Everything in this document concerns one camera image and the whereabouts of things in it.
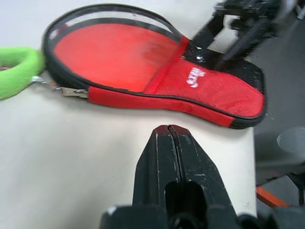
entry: table surface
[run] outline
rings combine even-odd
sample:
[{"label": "table surface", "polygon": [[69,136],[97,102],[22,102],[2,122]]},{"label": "table surface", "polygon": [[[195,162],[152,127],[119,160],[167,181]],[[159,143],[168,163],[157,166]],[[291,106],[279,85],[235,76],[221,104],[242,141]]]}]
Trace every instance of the table surface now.
[{"label": "table surface", "polygon": [[[167,18],[191,38],[215,0],[125,0]],[[93,0],[2,0],[2,46],[39,48],[51,21]],[[222,32],[212,49],[234,40]],[[0,226],[97,229],[101,214],[132,201],[135,166],[152,130],[191,131],[216,163],[237,214],[256,214],[253,129],[232,130],[165,110],[117,109],[62,97],[40,85],[0,102]]]}]

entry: red fabric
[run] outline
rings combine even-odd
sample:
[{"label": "red fabric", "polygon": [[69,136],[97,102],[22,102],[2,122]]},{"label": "red fabric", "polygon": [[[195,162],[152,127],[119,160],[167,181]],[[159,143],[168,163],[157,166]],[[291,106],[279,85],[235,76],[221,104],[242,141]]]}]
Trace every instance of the red fabric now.
[{"label": "red fabric", "polygon": [[[204,75],[190,79],[194,83],[188,84],[190,72],[194,68]],[[264,96],[243,80],[205,69],[181,58],[171,66],[163,67],[144,93],[189,98],[244,117],[259,115],[264,105]]]},{"label": "red fabric", "polygon": [[137,26],[95,24],[63,37],[54,52],[72,72],[98,84],[143,92],[179,44]]},{"label": "red fabric", "polygon": [[228,115],[178,99],[143,97],[96,87],[89,88],[88,100],[93,103],[120,108],[154,108],[181,111],[226,127],[233,121],[233,118]]}]

